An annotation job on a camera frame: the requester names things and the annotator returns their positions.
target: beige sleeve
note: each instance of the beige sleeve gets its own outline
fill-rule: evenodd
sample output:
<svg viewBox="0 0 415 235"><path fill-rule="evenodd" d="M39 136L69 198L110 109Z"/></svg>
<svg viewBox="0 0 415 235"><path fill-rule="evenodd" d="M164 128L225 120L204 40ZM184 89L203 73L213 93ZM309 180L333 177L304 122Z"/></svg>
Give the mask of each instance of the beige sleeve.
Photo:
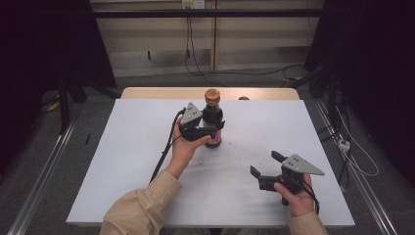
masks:
<svg viewBox="0 0 415 235"><path fill-rule="evenodd" d="M149 187L131 191L111 206L100 234L159 234L166 209L180 189L180 182L162 171Z"/></svg>
<svg viewBox="0 0 415 235"><path fill-rule="evenodd" d="M289 226L292 235L329 234L315 211L290 218Z"/></svg>

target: white table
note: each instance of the white table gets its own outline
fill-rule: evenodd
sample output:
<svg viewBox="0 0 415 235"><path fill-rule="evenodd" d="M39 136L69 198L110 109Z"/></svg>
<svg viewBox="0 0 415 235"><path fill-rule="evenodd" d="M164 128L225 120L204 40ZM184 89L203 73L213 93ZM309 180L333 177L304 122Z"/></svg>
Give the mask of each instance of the white table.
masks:
<svg viewBox="0 0 415 235"><path fill-rule="evenodd" d="M174 116L193 102L120 99L108 121L67 222L99 226L113 202L146 187L168 139ZM220 105L226 120L218 149L201 147L180 177L183 189L169 207L166 227L279 227L289 210L277 193L261 191L250 165L278 175L281 165L270 154L298 154L325 172L312 176L326 226L354 221L303 101L229 101ZM171 158L167 155L161 169Z"/></svg>

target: human hand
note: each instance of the human hand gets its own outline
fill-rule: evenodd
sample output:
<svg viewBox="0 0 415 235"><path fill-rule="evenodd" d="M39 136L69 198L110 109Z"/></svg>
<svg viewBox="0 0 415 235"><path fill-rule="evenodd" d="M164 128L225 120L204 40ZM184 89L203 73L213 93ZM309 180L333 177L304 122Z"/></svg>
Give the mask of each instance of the human hand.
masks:
<svg viewBox="0 0 415 235"><path fill-rule="evenodd" d="M304 174L304 182L311 186L311 177L309 174ZM274 183L274 188L290 203L291 217L297 217L314 211L314 200L305 191L302 190L298 194L293 194L280 183Z"/></svg>
<svg viewBox="0 0 415 235"><path fill-rule="evenodd" d="M177 122L174 126L173 130L173 155L170 161L170 164L165 169L175 178L179 178L182 174L183 170L189 164L189 161L192 160L193 156L195 155L196 149L200 146L206 144L211 137L209 135L199 138L195 141L187 141L183 137L181 137L181 133L179 130L179 123L181 117L177 119Z"/></svg>

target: floor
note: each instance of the floor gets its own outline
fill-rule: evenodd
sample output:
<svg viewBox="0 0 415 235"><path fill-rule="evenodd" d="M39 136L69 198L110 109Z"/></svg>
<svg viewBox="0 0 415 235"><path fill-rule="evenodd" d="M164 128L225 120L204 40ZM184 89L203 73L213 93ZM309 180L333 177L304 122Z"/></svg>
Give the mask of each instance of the floor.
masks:
<svg viewBox="0 0 415 235"><path fill-rule="evenodd" d="M284 53L291 54L290 51L293 52L293 50L298 53L293 53L292 57L283 56ZM286 49L282 54L276 53L278 51L281 50L229 52L228 61L222 62L220 69L245 69L244 72L273 71L284 65L301 64L306 55L306 48ZM211 83L206 80L187 72L183 65L185 53L151 52L151 55L151 61L148 60L147 52L128 54L120 60L111 59L115 68L116 81L120 84L118 89L134 85L211 86ZM197 55L198 64L202 66L201 71L208 71L208 53L201 51ZM189 62L189 69L196 71L195 64L191 63L194 62ZM142 73L143 76L136 77L137 72ZM284 77L302 76L303 73L303 70L301 72L287 70L287 72L273 73L266 78L255 77L253 79L235 74L232 76L227 74L226 77L225 75L212 75L209 78L215 81L225 80L227 85L234 87L279 87L283 84L290 84L291 81ZM90 88L85 88L85 90L88 94L85 104L69 103L70 113L73 118L77 118L77 122L68 135L59 136L58 134L60 130L59 110L46 112L47 107L43 107L39 113L32 131L23 144L22 151L9 167L0 185L2 211L0 234L8 232L11 232L11 235L98 234L99 228L80 228L65 223L114 105L114 100L99 92ZM330 136L331 130L327 128L325 98L312 99L307 85L299 88L298 92L307 106L319 137L324 139ZM48 100L53 95L55 93L45 94L44 100ZM412 234L415 231L414 188L390 165L382 148L371 141L370 133L360 121L358 114L355 114L351 107L347 109L347 112L355 142L373 158L379 168L379 174L368 176L362 173L365 171L372 174L376 172L376 169L356 143L351 143L352 157L359 165L359 169L349 165L340 186L345 190L344 195L356 226L331 228L330 234ZM58 142L67 142L66 148L56 149ZM335 140L328 138L321 143L334 172L340 175L344 156L339 155ZM58 155L54 161L52 161L52 153Z"/></svg>

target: power outlet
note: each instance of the power outlet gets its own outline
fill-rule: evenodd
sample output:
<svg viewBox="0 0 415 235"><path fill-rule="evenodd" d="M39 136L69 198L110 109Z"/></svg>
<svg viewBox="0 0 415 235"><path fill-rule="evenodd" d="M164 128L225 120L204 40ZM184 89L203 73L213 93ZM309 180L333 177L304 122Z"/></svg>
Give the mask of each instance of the power outlet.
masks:
<svg viewBox="0 0 415 235"><path fill-rule="evenodd" d="M338 142L339 149L347 152L350 149L350 142L340 139Z"/></svg>
<svg viewBox="0 0 415 235"><path fill-rule="evenodd" d="M183 9L192 9L193 8L193 0L182 0L182 7L183 7Z"/></svg>
<svg viewBox="0 0 415 235"><path fill-rule="evenodd" d="M193 9L204 9L205 0L193 0Z"/></svg>

